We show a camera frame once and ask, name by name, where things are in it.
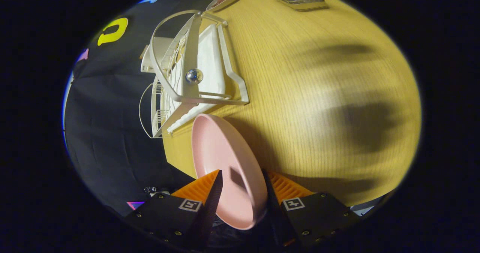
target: chrome ball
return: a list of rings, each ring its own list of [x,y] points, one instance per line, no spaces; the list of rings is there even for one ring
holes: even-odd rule
[[[192,69],[185,75],[185,80],[189,84],[199,84],[204,79],[204,74],[199,69]]]

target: yellow letter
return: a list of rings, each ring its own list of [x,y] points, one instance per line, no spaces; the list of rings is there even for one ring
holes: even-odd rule
[[[112,21],[110,24],[108,24],[103,31],[105,31],[107,28],[112,27],[114,25],[118,25],[118,30],[116,32],[113,32],[111,34],[101,34],[100,37],[98,38],[98,46],[102,45],[103,43],[108,43],[108,42],[113,42],[119,40],[123,34],[125,33],[125,29],[127,29],[128,25],[128,19],[127,18],[121,18],[121,19],[116,19],[115,21]]]

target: pink plate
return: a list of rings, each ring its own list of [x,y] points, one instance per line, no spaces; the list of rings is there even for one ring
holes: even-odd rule
[[[262,170],[242,135],[226,120],[198,115],[192,128],[193,163],[200,178],[222,170],[223,189],[216,214],[235,229],[251,229],[266,213]]]

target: table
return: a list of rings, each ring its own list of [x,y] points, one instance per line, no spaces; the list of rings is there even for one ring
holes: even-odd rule
[[[381,29],[340,0],[325,1],[329,9],[297,12],[277,0],[238,0],[214,12],[228,21],[230,59],[250,104],[208,113],[242,134],[261,167],[356,205],[407,173],[420,139],[420,96]],[[231,82],[226,88],[240,98]],[[197,178],[191,137],[189,122],[163,145],[170,164]]]

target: wood grain surface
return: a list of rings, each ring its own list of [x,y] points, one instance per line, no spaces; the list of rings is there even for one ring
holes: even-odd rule
[[[355,205],[393,190],[407,173],[420,96],[381,29],[340,0],[325,1],[329,9],[297,12],[277,0],[238,0],[214,12],[228,21],[231,62],[250,104],[209,113],[237,128],[261,167]],[[239,98],[232,83],[226,88]],[[197,178],[191,137],[190,121],[163,144],[167,161]]]

